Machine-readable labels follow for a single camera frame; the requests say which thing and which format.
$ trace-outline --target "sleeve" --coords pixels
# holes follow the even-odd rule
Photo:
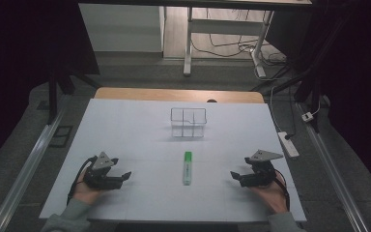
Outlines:
[[[298,228],[291,212],[268,216],[271,232],[306,232]]]
[[[87,220],[91,206],[72,198],[68,207],[60,215],[50,216],[41,232],[81,232],[87,231],[90,222]]]

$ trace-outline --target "white table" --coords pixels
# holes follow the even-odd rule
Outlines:
[[[202,138],[171,136],[172,107],[207,109]],[[103,194],[89,218],[148,222],[267,221],[261,200],[231,178],[252,173],[244,162],[258,149],[283,154],[263,103],[90,101],[40,218],[61,214],[80,165],[104,151],[119,162],[109,176],[131,171],[121,189]],[[184,153],[193,153],[192,183],[183,185]],[[305,221],[285,159],[272,161],[286,180],[295,220]]]

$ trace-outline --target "transparent box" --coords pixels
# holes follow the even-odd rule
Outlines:
[[[205,108],[171,109],[171,131],[174,137],[203,137],[206,124]]]

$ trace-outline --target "human hand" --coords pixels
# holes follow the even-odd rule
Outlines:
[[[83,182],[84,174],[86,169],[82,171],[79,178],[77,179],[76,189],[74,190],[73,198],[83,201],[86,204],[92,205],[98,199],[98,197],[105,192],[105,190],[89,188],[86,183]]]
[[[276,178],[286,186],[281,174],[275,172]],[[275,181],[266,187],[250,187],[249,189],[259,195],[275,214],[288,212],[284,191]]]

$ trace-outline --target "green marker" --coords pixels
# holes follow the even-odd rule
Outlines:
[[[189,186],[191,184],[191,152],[185,152],[185,170],[183,176],[183,182],[185,186]]]

